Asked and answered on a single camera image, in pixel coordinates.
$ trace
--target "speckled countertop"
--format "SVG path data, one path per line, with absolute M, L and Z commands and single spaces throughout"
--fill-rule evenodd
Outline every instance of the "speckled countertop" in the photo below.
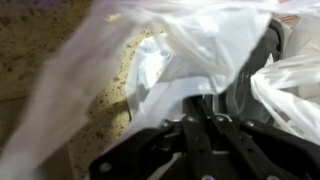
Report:
M 0 101 L 30 94 L 42 62 L 74 32 L 91 3 L 0 0 Z M 69 142 L 77 180 L 83 178 L 89 163 L 119 137 L 129 122 L 124 84 L 136 47 L 149 35 L 150 32 L 141 32 L 127 45 L 120 72 L 88 111 L 90 123 Z

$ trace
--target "granite countertop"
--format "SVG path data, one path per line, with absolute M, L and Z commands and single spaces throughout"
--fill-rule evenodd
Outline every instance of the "granite countertop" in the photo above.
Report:
M 0 101 L 31 93 L 41 64 L 74 32 L 91 3 L 88 0 L 0 0 Z M 90 123 L 69 141 L 77 180 L 83 178 L 89 163 L 128 125 L 124 85 L 136 47 L 149 35 L 149 31 L 143 31 L 127 44 L 119 73 L 88 111 Z

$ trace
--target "floor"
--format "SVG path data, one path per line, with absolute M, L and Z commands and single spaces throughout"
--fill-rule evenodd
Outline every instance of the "floor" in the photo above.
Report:
M 91 0 L 0 0 L 1 147 L 19 121 L 42 63 L 74 32 L 91 3 Z M 127 45 L 119 59 L 120 72 L 88 111 L 90 123 L 45 163 L 48 179 L 83 179 L 90 162 L 128 125 L 124 84 L 136 47 L 149 35 L 149 31 L 143 31 Z M 70 169 L 57 168 L 66 163 Z

